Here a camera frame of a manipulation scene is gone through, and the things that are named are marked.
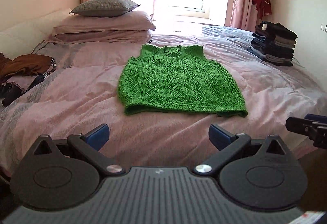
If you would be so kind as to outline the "green knitted vest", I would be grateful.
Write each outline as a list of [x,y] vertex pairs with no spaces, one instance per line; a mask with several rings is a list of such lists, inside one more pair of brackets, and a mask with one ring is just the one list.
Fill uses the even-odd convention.
[[187,112],[222,117],[248,115],[232,75],[208,60],[199,45],[156,47],[144,44],[131,57],[118,82],[126,115],[141,112]]

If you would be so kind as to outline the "pink grey bed quilt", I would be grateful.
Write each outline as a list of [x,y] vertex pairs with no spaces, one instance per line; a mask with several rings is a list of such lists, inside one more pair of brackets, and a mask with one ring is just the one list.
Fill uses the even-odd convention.
[[213,154],[211,124],[254,139],[279,135],[297,157],[314,147],[289,117],[326,114],[326,92],[299,65],[253,55],[252,34],[205,27],[141,43],[39,44],[56,70],[1,111],[1,169],[12,174],[41,134],[64,139],[99,124],[101,152],[122,166],[195,165]]

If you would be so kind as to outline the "stack of folded clothes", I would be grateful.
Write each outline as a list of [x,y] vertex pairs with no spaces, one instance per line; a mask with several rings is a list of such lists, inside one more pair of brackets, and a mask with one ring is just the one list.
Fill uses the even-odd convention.
[[276,66],[293,66],[298,36],[280,23],[261,21],[255,26],[247,51]]

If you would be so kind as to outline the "pile of dark clothes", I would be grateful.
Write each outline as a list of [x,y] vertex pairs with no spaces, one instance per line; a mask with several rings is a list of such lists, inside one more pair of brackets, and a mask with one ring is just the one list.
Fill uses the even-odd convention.
[[42,83],[50,74],[57,69],[54,58],[51,59],[47,71],[36,76],[12,76],[1,84],[1,104],[8,107],[17,98],[27,93],[29,90]]

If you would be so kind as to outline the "brown garment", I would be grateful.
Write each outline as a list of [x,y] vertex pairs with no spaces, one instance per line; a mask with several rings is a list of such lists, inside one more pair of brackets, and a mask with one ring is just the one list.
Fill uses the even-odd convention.
[[1,53],[1,84],[13,76],[37,76],[45,73],[52,64],[52,58],[45,55],[27,54],[11,60]]

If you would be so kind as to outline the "pink pillow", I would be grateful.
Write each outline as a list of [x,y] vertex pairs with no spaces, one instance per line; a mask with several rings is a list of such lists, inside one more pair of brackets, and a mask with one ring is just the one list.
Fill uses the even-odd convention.
[[152,18],[143,11],[131,11],[118,17],[84,17],[71,15],[52,30],[52,35],[110,30],[156,30]]

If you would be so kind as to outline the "white padded headboard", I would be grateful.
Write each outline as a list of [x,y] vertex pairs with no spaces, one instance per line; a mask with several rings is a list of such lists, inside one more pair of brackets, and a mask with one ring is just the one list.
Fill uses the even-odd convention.
[[1,31],[0,51],[11,60],[30,54],[54,27],[69,17],[71,9],[61,9],[46,16],[28,20]]

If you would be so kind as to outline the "red hanging garment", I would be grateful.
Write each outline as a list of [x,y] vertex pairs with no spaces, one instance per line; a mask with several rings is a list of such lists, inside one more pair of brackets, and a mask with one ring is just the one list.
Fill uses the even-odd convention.
[[252,4],[256,5],[259,19],[263,19],[264,16],[270,16],[272,14],[272,6],[270,0],[252,0]]

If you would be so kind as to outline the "grey checked pillow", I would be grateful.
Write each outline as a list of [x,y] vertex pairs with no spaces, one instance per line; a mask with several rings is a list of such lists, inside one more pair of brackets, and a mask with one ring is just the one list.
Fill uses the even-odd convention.
[[70,14],[84,17],[118,17],[131,12],[140,5],[131,0],[89,0],[81,3]]

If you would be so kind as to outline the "white wall socket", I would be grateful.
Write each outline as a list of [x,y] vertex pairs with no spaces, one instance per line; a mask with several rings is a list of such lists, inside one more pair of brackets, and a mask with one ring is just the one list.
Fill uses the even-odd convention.
[[327,25],[322,23],[320,29],[324,32],[327,32]]

